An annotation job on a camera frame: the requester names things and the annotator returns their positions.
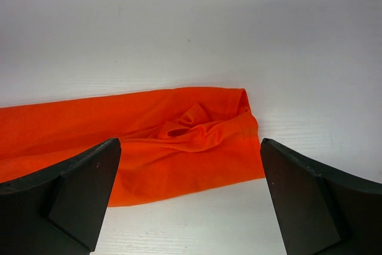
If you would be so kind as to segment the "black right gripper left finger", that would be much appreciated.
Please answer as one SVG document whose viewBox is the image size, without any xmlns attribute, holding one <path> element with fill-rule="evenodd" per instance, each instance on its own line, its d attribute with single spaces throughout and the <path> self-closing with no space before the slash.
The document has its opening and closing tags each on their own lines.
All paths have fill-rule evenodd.
<svg viewBox="0 0 382 255">
<path fill-rule="evenodd" d="M 121 158 L 118 139 L 1 183 L 1 254 L 90 254 Z"/>
</svg>

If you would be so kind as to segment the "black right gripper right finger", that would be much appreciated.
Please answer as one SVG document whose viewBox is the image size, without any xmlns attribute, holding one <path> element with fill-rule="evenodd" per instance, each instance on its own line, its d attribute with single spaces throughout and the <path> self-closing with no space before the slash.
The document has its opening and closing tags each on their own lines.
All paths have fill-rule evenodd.
<svg viewBox="0 0 382 255">
<path fill-rule="evenodd" d="M 261 159 L 287 254 L 381 254 L 381 184 L 273 139 Z"/>
</svg>

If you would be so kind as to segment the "orange t shirt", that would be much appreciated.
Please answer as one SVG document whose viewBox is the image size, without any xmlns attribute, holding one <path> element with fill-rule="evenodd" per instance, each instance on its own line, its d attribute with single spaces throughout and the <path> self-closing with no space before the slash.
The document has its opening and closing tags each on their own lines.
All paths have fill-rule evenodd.
<svg viewBox="0 0 382 255">
<path fill-rule="evenodd" d="M 243 88 L 184 87 L 3 107 L 1 181 L 109 138 L 121 160 L 109 204 L 132 206 L 264 177 Z"/>
</svg>

